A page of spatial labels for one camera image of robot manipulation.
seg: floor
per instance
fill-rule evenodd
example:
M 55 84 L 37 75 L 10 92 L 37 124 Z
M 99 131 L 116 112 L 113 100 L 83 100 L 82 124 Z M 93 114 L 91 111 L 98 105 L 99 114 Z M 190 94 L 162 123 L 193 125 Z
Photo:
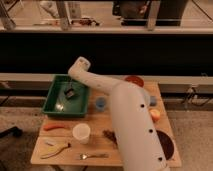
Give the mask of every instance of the floor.
M 50 166 L 30 164 L 38 130 L 44 115 L 44 97 L 11 96 L 0 107 L 0 130 L 14 125 L 24 133 L 0 139 L 0 160 L 8 171 L 54 171 Z M 182 160 L 181 168 L 171 171 L 211 171 L 213 169 L 213 101 L 198 107 L 183 105 L 182 99 L 164 98 L 165 107 Z M 81 171 L 82 167 L 61 166 L 64 171 Z M 122 171 L 122 168 L 88 167 L 88 171 Z

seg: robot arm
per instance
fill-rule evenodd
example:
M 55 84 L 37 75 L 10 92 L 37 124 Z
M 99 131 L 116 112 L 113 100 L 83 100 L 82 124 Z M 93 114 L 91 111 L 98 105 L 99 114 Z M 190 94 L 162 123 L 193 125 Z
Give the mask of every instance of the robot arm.
M 109 94 L 110 113 L 125 171 L 170 170 L 137 85 L 88 72 L 90 62 L 79 57 L 68 74 L 89 87 Z

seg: white paper cup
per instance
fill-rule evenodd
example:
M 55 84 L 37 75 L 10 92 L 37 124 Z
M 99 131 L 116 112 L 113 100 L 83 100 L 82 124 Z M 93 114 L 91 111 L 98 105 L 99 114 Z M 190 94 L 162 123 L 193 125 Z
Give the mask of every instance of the white paper cup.
M 73 128 L 72 135 L 81 144 L 87 144 L 89 142 L 90 132 L 91 129 L 88 124 L 80 123 Z

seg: green plastic bin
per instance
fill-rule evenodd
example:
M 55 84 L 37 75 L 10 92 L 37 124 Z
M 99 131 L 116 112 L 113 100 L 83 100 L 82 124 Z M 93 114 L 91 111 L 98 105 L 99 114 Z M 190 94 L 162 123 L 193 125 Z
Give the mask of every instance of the green plastic bin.
M 64 91 L 70 85 L 69 75 L 56 75 L 49 89 L 42 112 L 50 117 L 84 117 L 87 113 L 89 87 L 72 80 L 75 95 L 66 98 Z

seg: black wall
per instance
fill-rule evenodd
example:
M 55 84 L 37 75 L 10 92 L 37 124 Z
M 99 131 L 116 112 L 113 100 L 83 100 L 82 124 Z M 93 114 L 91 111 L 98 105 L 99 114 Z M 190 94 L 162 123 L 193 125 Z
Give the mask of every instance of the black wall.
M 99 74 L 213 75 L 213 35 L 0 33 L 0 72 L 67 73 L 78 56 Z

